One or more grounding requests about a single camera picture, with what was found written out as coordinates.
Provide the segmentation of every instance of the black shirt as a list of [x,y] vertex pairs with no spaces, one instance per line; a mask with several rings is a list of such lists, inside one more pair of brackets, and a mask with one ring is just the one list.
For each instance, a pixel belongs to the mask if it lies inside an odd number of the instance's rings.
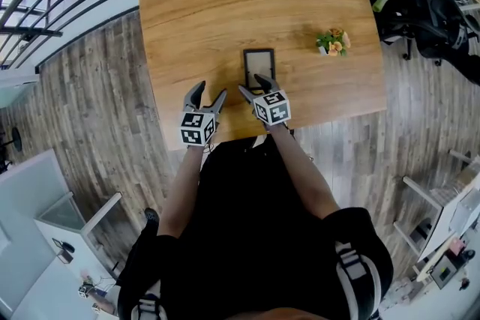
[[391,259],[370,215],[348,208],[314,217],[273,141],[247,151],[246,144],[224,143],[213,151],[181,237],[151,241],[152,260],[143,264],[151,265],[148,284],[160,279],[168,319],[220,320],[278,307],[349,319],[335,241],[358,244],[380,273],[390,274],[388,286],[392,280]]

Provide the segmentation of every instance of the wooden floor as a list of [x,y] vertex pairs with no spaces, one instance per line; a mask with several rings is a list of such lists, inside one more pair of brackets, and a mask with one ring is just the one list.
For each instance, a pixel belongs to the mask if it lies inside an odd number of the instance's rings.
[[[21,162],[54,148],[85,218],[122,192],[95,232],[120,268],[142,228],[143,209],[161,210],[183,155],[165,149],[139,23],[131,13],[71,44],[42,67],[40,84],[0,111],[4,129],[17,126],[22,134],[24,151],[12,150],[11,157]],[[404,61],[402,41],[382,47],[387,111],[295,135],[340,205],[370,211],[401,276],[414,257],[392,223],[413,227],[428,211],[401,177],[439,186],[460,167],[447,155],[450,148],[479,152],[480,87],[416,51]]]

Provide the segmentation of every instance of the wooden table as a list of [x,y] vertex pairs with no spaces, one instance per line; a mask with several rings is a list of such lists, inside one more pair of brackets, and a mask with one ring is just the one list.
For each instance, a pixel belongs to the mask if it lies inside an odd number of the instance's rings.
[[[242,50],[273,48],[277,80],[287,92],[291,128],[386,108],[382,53],[368,0],[140,0],[143,39],[168,148],[185,93],[206,80],[203,103],[229,91],[215,141],[264,132],[237,89]],[[316,35],[343,28],[348,57],[322,57]]]

